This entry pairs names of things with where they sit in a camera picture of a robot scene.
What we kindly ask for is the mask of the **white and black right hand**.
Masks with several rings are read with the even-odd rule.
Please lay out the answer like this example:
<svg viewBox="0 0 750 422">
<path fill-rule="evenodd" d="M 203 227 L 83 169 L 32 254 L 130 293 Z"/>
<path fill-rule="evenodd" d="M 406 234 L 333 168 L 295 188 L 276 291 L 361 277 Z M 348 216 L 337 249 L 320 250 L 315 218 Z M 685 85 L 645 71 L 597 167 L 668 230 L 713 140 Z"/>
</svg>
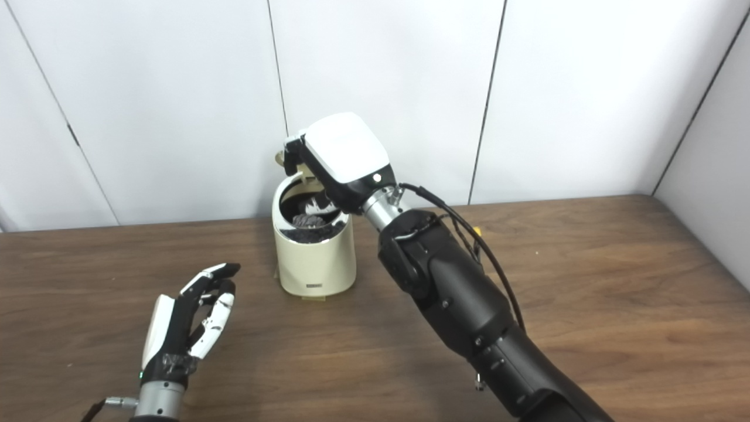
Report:
<svg viewBox="0 0 750 422">
<path fill-rule="evenodd" d="M 356 113 L 335 113 L 284 142 L 287 175 L 306 166 L 330 202 L 345 213 L 361 214 L 378 190 L 397 183 L 385 147 Z"/>
</svg>

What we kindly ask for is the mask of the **white and black left hand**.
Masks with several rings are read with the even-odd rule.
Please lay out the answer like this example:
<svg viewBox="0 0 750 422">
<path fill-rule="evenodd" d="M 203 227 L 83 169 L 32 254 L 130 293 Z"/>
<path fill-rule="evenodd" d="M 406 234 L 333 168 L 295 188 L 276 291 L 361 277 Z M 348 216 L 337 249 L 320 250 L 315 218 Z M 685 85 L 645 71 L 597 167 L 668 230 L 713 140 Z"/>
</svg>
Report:
<svg viewBox="0 0 750 422">
<path fill-rule="evenodd" d="M 188 386 L 188 379 L 222 335 L 235 304 L 233 277 L 239 263 L 201 270 L 176 297 L 159 295 L 148 327 L 140 384 L 169 382 Z"/>
</svg>

